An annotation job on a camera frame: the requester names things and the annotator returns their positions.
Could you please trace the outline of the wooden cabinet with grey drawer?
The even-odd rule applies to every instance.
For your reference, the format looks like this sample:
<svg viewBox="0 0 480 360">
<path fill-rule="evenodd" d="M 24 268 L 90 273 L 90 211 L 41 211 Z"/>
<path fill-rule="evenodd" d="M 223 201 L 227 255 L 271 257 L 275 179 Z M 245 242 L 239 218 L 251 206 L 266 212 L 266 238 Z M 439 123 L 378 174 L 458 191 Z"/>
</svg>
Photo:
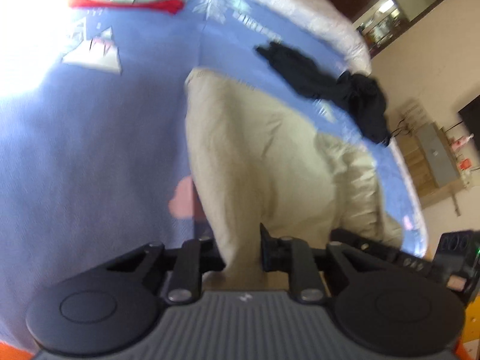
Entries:
<svg viewBox="0 0 480 360">
<path fill-rule="evenodd" d="M 395 139 L 421 206 L 451 199 L 458 210 L 456 195 L 470 187 L 470 177 L 461 170 L 447 133 L 415 99 L 404 102 L 397 111 L 400 121 Z"/>
</svg>

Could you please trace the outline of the black wall television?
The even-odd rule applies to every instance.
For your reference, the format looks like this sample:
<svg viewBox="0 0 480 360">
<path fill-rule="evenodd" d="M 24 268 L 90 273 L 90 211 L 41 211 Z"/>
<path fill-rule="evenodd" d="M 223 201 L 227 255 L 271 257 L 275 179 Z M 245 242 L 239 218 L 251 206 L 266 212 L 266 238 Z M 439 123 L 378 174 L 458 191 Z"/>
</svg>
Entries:
<svg viewBox="0 0 480 360">
<path fill-rule="evenodd" d="M 476 96 L 471 102 L 458 111 L 463 125 L 470 134 L 473 134 L 473 142 L 477 150 L 480 150 L 480 96 Z"/>
</svg>

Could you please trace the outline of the beige pants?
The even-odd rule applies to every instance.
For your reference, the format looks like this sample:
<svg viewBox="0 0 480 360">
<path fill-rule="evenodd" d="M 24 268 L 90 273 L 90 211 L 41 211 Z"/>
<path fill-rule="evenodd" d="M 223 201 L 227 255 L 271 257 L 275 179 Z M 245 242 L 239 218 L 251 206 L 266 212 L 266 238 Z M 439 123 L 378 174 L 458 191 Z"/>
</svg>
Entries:
<svg viewBox="0 0 480 360">
<path fill-rule="evenodd" d="M 185 81 L 193 183 L 236 284 L 261 273 L 260 228 L 322 247 L 335 228 L 391 246 L 403 230 L 385 209 L 366 148 L 319 132 L 284 102 L 207 68 Z"/>
</svg>

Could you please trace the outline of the black pants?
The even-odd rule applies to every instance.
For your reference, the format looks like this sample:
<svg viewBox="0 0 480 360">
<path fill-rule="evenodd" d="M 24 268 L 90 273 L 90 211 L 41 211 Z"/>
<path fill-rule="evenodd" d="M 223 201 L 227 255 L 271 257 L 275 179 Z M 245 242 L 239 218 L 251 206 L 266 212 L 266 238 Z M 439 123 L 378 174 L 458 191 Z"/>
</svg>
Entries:
<svg viewBox="0 0 480 360">
<path fill-rule="evenodd" d="M 274 41 L 256 47 L 256 52 L 295 93 L 312 100 L 331 101 L 349 114 L 363 137 L 378 145 L 390 144 L 386 96 L 376 80 L 349 71 L 334 77 L 297 49 Z"/>
</svg>

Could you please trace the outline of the white bottle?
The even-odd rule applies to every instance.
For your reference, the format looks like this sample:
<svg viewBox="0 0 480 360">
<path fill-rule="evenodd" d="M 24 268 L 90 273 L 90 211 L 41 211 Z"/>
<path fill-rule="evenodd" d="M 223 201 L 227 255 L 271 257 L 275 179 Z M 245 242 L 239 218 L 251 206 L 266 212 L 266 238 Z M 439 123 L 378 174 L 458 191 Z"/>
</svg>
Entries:
<svg viewBox="0 0 480 360">
<path fill-rule="evenodd" d="M 463 146 L 465 146 L 469 141 L 471 141 L 474 138 L 473 134 L 467 135 L 467 136 L 461 136 L 457 140 L 453 141 L 451 144 L 451 148 L 454 151 L 457 151 L 461 149 Z"/>
</svg>

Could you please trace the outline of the blue printed bed sheet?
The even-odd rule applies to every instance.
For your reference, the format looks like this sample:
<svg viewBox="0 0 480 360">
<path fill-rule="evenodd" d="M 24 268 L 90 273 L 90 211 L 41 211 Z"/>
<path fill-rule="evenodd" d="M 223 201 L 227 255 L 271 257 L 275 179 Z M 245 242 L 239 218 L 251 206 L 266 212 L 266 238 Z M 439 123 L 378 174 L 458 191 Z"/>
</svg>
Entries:
<svg viewBox="0 0 480 360">
<path fill-rule="evenodd" d="M 363 138 L 325 101 L 298 97 L 256 47 L 282 41 L 334 75 L 350 70 L 326 41 L 252 0 L 186 0 L 151 9 L 1 0 L 1 341 L 33 352 L 34 294 L 146 242 L 177 247 L 209 232 L 193 212 L 184 83 L 208 67 L 256 86 L 323 133 L 373 155 L 403 249 L 427 231 L 395 143 Z"/>
</svg>

